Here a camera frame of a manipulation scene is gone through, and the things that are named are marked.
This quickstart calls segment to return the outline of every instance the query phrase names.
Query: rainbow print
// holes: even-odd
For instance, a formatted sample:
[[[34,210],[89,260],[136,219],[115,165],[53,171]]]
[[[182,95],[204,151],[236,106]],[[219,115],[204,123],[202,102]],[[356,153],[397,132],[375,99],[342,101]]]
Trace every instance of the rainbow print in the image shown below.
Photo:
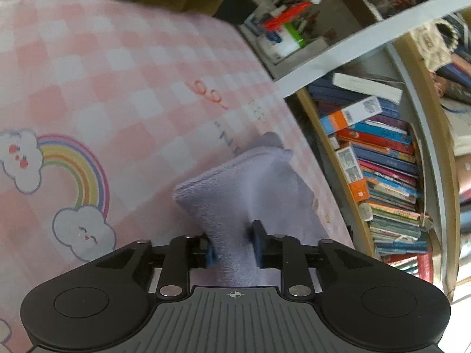
[[[84,144],[66,135],[45,134],[37,139],[43,156],[43,167],[60,166],[74,177],[77,183],[75,210],[94,206],[106,219],[110,191],[97,157]]]

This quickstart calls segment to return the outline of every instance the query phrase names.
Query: pink checkered tablecloth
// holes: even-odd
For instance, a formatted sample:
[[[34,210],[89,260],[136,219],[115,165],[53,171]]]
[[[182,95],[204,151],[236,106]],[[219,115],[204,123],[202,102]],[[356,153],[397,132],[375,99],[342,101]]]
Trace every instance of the pink checkered tablecloth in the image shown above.
[[[34,286],[136,239],[195,233],[174,186],[267,131],[351,246],[288,107],[230,25],[113,0],[0,0],[0,87],[0,353],[30,347],[19,308]]]

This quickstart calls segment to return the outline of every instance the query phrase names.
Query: folded cloth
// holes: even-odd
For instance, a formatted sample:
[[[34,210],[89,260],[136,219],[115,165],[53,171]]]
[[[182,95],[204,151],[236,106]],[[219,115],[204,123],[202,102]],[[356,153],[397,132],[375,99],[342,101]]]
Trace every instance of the folded cloth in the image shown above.
[[[173,198],[212,241],[223,285],[279,283],[279,273],[257,268],[248,228],[260,220],[268,234],[317,245],[327,233],[312,209],[314,194],[293,171],[293,152],[275,133],[266,133],[247,151],[175,188]]]

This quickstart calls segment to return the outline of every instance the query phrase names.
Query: box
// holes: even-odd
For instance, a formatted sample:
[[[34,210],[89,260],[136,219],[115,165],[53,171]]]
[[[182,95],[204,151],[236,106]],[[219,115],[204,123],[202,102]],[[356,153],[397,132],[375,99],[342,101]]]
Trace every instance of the box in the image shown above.
[[[378,98],[371,96],[322,117],[320,122],[326,134],[330,135],[380,113],[382,108]]]
[[[356,202],[368,199],[370,193],[368,192],[368,184],[366,179],[363,177],[363,173],[360,169],[358,159],[356,158],[353,147],[347,146],[335,152],[337,159],[342,167],[345,179],[350,187],[350,191],[353,194],[353,198]]]

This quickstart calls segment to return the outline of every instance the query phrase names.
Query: barcode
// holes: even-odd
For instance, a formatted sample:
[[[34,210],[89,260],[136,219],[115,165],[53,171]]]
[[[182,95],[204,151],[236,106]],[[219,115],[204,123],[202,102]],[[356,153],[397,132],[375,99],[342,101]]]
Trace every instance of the barcode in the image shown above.
[[[369,113],[375,113],[381,108],[376,97],[371,97],[371,99],[363,101],[363,106]]]
[[[339,151],[337,155],[343,168],[356,166],[355,158],[353,157],[352,150],[350,148]]]
[[[350,111],[343,110],[343,114],[347,117],[347,124],[350,124],[353,122],[353,118],[352,118],[352,115],[350,114]]]
[[[349,177],[349,183],[356,182],[357,180],[360,180],[362,178],[360,171],[358,170],[358,167],[356,166],[347,168],[345,172],[347,173],[347,176]]]

